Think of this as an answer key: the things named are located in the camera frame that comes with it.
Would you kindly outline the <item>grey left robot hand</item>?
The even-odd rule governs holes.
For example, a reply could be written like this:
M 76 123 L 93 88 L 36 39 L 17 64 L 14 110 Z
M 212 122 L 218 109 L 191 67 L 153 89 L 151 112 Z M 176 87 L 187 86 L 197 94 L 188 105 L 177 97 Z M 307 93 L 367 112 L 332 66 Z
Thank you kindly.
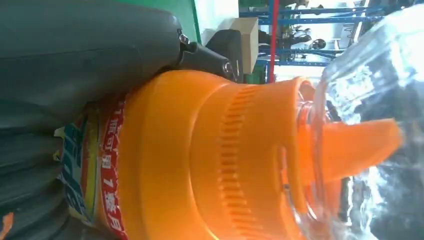
M 51 132 L 168 70 L 235 77 L 170 12 L 116 0 L 0 3 L 0 132 Z

